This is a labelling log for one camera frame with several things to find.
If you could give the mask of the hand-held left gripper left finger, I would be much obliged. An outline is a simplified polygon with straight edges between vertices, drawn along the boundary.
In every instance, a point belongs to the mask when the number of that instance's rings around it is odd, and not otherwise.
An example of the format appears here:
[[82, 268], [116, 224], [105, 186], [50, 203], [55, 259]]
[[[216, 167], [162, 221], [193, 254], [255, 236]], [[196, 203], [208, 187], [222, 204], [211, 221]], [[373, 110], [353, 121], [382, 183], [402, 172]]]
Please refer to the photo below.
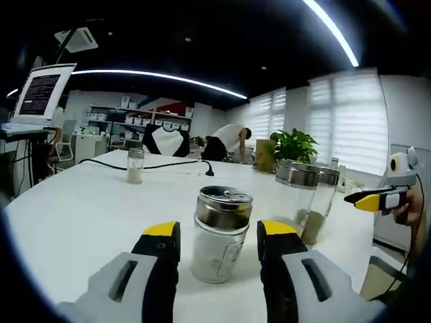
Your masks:
[[180, 262], [180, 223], [147, 228], [88, 280], [74, 302], [57, 304], [66, 322], [172, 322]]

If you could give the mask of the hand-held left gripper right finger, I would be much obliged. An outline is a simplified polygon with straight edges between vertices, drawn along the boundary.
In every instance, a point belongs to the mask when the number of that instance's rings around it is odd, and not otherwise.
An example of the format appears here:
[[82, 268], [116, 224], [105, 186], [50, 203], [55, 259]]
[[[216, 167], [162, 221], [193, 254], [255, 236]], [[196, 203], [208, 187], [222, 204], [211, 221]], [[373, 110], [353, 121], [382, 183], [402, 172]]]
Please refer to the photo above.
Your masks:
[[268, 322], [371, 322], [384, 309], [352, 289], [350, 276], [310, 250], [285, 223], [257, 223]]

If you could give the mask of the person's right hand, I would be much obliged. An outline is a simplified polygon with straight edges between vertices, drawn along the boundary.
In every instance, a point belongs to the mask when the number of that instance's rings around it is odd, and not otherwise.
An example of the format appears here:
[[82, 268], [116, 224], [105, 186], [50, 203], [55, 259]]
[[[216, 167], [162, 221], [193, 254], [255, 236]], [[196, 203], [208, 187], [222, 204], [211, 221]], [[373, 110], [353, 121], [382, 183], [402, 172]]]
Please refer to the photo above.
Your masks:
[[396, 223], [406, 226], [413, 226], [419, 221], [422, 213], [423, 196], [418, 187], [413, 187], [407, 191], [407, 202], [392, 210], [393, 219]]

